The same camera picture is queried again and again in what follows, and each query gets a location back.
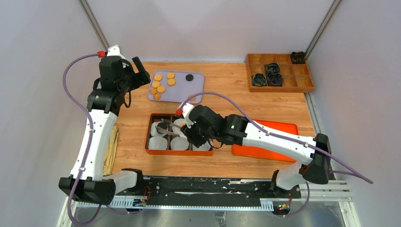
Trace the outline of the lavender cookie tray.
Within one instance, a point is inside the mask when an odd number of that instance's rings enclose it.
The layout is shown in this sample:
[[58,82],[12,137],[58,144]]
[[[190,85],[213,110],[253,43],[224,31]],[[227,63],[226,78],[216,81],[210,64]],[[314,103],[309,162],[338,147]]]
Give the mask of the lavender cookie tray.
[[[175,73],[176,84],[174,86],[169,86],[167,84],[168,78],[166,77],[168,72]],[[166,91],[161,94],[161,98],[159,100],[155,100],[153,95],[150,94],[152,89],[153,81],[155,81],[154,76],[156,74],[161,74],[163,79],[160,81],[161,86],[166,87]],[[187,74],[192,74],[194,76],[193,81],[187,81],[185,76]],[[180,103],[188,98],[190,95],[194,95],[196,93],[202,92],[204,89],[205,76],[200,72],[186,72],[186,71],[174,71],[174,70],[157,70],[153,73],[153,77],[151,79],[151,83],[148,89],[147,98],[151,101],[160,101],[160,102],[176,102]]]

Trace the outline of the black sandwich cookie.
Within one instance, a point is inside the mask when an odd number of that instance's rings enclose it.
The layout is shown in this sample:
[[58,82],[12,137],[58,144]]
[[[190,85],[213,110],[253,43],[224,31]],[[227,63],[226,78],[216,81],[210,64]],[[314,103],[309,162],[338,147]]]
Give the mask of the black sandwich cookie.
[[185,76],[185,79],[186,79],[187,81],[193,81],[193,80],[194,80],[194,76],[193,76],[192,74],[187,74],[187,75]]
[[155,128],[156,128],[156,130],[157,130],[157,132],[158,132],[159,134],[164,134],[164,133],[167,132],[167,130],[164,130],[164,129],[160,128],[160,127],[158,126],[158,124],[155,126]]
[[168,125],[167,123],[165,123],[165,122],[159,123],[158,126],[159,126],[160,128],[162,128],[162,129],[164,129],[164,130],[169,131],[169,125]]

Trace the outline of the metal tongs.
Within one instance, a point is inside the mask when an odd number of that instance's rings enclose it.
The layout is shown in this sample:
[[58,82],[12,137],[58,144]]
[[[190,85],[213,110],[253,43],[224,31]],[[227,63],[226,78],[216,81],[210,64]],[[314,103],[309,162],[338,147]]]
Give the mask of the metal tongs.
[[181,131],[184,125],[184,122],[177,124],[166,119],[161,119],[161,122],[157,123],[155,128],[158,133],[165,133],[175,137],[185,137],[184,133]]

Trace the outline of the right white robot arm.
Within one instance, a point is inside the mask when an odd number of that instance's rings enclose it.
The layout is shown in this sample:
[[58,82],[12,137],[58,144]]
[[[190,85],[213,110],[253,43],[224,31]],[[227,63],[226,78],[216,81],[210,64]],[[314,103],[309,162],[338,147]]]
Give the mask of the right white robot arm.
[[185,119],[181,131],[196,147],[217,140],[222,145],[263,148],[294,159],[293,165],[273,173],[270,191],[275,197],[283,197],[303,182],[327,184],[329,181],[331,151],[328,137],[321,133],[316,137],[294,135],[237,114],[223,117],[203,105],[184,104],[176,114]]

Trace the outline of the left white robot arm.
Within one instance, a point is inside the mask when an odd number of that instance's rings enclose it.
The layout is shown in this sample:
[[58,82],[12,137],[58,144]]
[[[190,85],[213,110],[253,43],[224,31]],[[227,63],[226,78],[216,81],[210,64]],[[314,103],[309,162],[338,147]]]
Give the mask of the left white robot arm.
[[59,180],[59,189],[74,201],[109,205],[115,194],[128,190],[133,195],[144,192],[145,183],[140,170],[123,169],[104,176],[103,168],[110,134],[121,106],[130,107],[125,100],[131,91],[150,83],[150,75],[139,57],[129,62],[118,45],[96,56],[100,77],[93,84],[86,106],[79,107],[87,116],[81,148],[68,177]]

